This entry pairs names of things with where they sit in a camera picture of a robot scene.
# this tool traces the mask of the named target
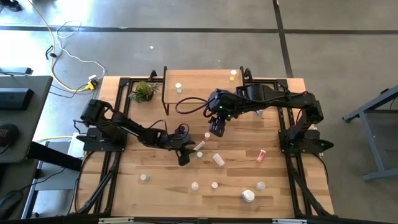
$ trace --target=desk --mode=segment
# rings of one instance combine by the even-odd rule
[[[99,100],[114,105],[120,77],[105,77]],[[299,78],[287,80],[289,90],[302,92],[304,81]],[[197,107],[184,104],[181,110]],[[135,122],[150,126],[154,121],[167,121],[169,131],[180,123],[190,125],[192,139],[199,143],[208,123],[201,111],[192,114],[177,114],[172,108],[167,116],[162,108],[161,93],[156,93],[150,102],[131,102],[128,117]],[[157,128],[164,128],[162,123]],[[191,155],[191,162],[179,167],[173,152],[143,146],[134,136],[129,136],[127,147],[119,166],[112,216],[125,217],[223,217],[223,218],[277,218],[294,217],[285,157],[280,153],[277,131],[279,120],[276,108],[266,109],[262,116],[246,113],[227,122],[222,138],[211,136],[201,151],[203,159]],[[267,151],[261,164],[256,163],[260,149]],[[212,156],[218,153],[225,161],[220,168]],[[95,152],[87,161],[78,189],[78,204],[81,207],[93,193],[100,179],[103,152]],[[322,163],[313,155],[303,154],[307,185],[323,207],[333,213],[328,185]],[[141,174],[150,179],[143,182]],[[254,189],[256,182],[263,181],[265,190]],[[192,182],[199,183],[193,191]],[[217,189],[211,183],[217,182]],[[252,203],[245,203],[241,192],[251,189],[256,194]],[[108,189],[105,189],[102,207],[106,204]],[[304,211],[302,194],[298,190],[300,208]]]

